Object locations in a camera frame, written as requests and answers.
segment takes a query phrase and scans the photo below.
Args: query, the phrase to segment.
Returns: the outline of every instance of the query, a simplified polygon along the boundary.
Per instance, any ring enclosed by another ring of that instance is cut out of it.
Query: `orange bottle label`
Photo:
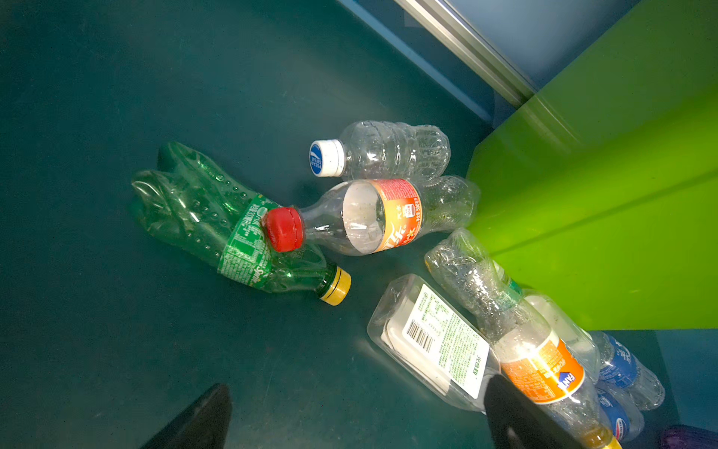
[[[376,252],[406,245],[416,238],[424,215],[416,188],[407,180],[371,180],[384,204],[386,227]]]
[[[585,378],[576,361],[556,332],[533,355],[501,364],[502,371],[518,389],[537,404],[551,404],[576,391]]]

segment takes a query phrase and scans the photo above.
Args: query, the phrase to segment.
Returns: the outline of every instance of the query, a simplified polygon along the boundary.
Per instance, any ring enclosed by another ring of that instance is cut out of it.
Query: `plastic bottle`
[[[625,390],[640,410],[652,410],[663,404],[666,390],[653,371],[611,335],[601,331],[590,334],[601,358],[599,380]]]
[[[595,384],[598,382],[600,356],[591,335],[581,329],[550,297],[535,290],[524,290],[526,301],[541,313],[549,325],[566,343],[571,354],[586,368],[586,373]]]
[[[596,384],[598,402],[609,428],[619,441],[631,441],[642,431],[645,421],[630,395],[611,384]]]
[[[331,305],[351,276],[315,245],[277,254],[259,224],[274,201],[236,182],[209,157],[176,142],[159,150],[159,170],[132,178],[137,220],[153,237],[199,257],[218,272],[265,292],[313,290]]]
[[[421,277],[407,274],[389,283],[367,333],[447,404],[485,411],[498,360],[486,339]]]
[[[602,422],[583,366],[546,319],[499,279],[486,250],[465,229],[426,254],[434,279],[479,322],[501,371],[586,448],[619,448]]]
[[[339,139],[317,140],[309,149],[316,176],[348,180],[430,180],[449,164],[449,138],[435,126],[359,121]]]
[[[307,242],[362,256],[466,226],[476,214],[479,196],[472,182],[457,176],[423,182],[354,180],[337,185],[306,209],[270,210],[264,225],[280,252]]]

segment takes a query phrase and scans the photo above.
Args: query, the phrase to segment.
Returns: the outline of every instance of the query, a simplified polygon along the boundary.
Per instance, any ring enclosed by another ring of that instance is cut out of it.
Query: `black object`
[[[582,449],[503,376],[489,381],[484,405],[496,449]]]
[[[674,425],[663,431],[661,449],[718,449],[718,433],[689,425]]]
[[[214,384],[141,449],[222,449],[231,416],[229,387]]]

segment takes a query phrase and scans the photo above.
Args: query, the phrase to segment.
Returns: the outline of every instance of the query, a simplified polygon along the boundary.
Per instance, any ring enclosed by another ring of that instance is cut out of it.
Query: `red bottle cap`
[[[279,253],[294,251],[304,243],[302,217],[295,208],[272,209],[264,216],[269,243]]]

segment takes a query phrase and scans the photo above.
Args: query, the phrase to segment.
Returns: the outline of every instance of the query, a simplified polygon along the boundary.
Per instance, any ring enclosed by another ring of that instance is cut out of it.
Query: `green plastic bottle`
[[[351,276],[327,262],[316,245],[279,254],[266,243],[259,221],[280,205],[176,142],[159,150],[157,169],[132,177],[139,197],[134,215],[150,235],[259,290],[314,290],[331,305],[342,302]]]

